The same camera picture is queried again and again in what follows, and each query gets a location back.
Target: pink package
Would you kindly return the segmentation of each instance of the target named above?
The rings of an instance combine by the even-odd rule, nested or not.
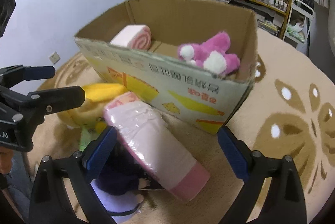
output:
[[[129,153],[166,190],[183,201],[192,200],[209,179],[208,171],[166,128],[150,105],[127,92],[104,108],[108,125]]]

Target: white metal frame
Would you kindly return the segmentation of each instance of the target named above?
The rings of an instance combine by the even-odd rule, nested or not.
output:
[[[303,10],[301,7],[297,6],[294,2],[303,4],[303,5],[306,6],[308,9],[310,9],[310,10],[313,12],[313,14],[309,14],[307,11],[305,11],[305,10]],[[298,39],[296,39],[296,38],[290,36],[289,33],[287,32],[287,28],[288,28],[289,23],[290,23],[290,20],[291,20],[291,15],[292,15],[292,10],[293,10],[293,9],[296,10],[296,11],[298,11],[300,14],[306,16],[306,17],[309,19],[309,29],[308,29],[307,34],[306,34],[306,36],[305,36],[305,41],[304,41],[304,42],[301,42],[301,41],[299,41]],[[310,30],[311,30],[312,21],[313,21],[314,17],[315,17],[315,11],[314,11],[310,6],[308,6],[307,4],[305,4],[304,2],[302,2],[302,1],[300,1],[300,0],[293,0],[293,1],[292,1],[292,5],[291,5],[291,10],[290,10],[290,16],[289,16],[289,20],[288,20],[287,25],[286,25],[286,30],[285,30],[285,32],[284,32],[283,40],[285,39],[285,37],[288,37],[288,38],[290,38],[291,40],[295,41],[297,44],[301,44],[301,43],[305,44],[306,41],[307,41],[307,38],[308,38],[308,36],[309,36],[309,32],[310,32]]]

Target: metal screw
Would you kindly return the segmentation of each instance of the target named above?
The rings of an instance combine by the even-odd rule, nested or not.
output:
[[[49,155],[45,155],[45,156],[43,156],[42,161],[43,161],[44,163],[46,163],[48,160],[50,160],[50,156],[49,156]]]
[[[292,162],[292,161],[293,161],[293,159],[292,159],[292,157],[291,157],[290,155],[286,155],[284,158],[285,158],[285,160],[287,160],[288,162]]]
[[[81,155],[82,155],[82,152],[81,152],[81,151],[79,151],[79,150],[77,150],[77,151],[73,152],[73,157],[75,157],[76,159],[77,159],[77,158],[80,158],[80,157],[81,157]]]
[[[12,117],[14,122],[19,122],[19,121],[22,120],[22,118],[23,118],[23,115],[20,114],[20,113],[14,114],[13,117]]]
[[[252,152],[252,155],[253,155],[254,157],[256,157],[256,158],[259,158],[259,157],[262,156],[262,153],[260,153],[258,150],[254,150],[254,151]]]
[[[52,112],[52,107],[50,105],[46,106],[46,111],[47,112]]]

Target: pink plush toy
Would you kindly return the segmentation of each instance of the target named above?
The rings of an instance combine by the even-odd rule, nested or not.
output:
[[[202,44],[180,45],[178,57],[182,61],[212,73],[226,75],[240,67],[240,59],[236,54],[226,54],[230,45],[229,35],[226,32],[220,32]]]

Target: cardboard box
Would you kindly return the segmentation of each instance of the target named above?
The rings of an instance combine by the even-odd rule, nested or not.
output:
[[[146,24],[149,51],[108,45],[128,24]],[[219,31],[231,38],[238,73],[221,77],[177,60],[177,47],[202,43]],[[81,52],[107,82],[119,82],[143,101],[209,133],[225,125],[254,84],[255,14],[213,0],[129,0],[93,20],[75,36]]]

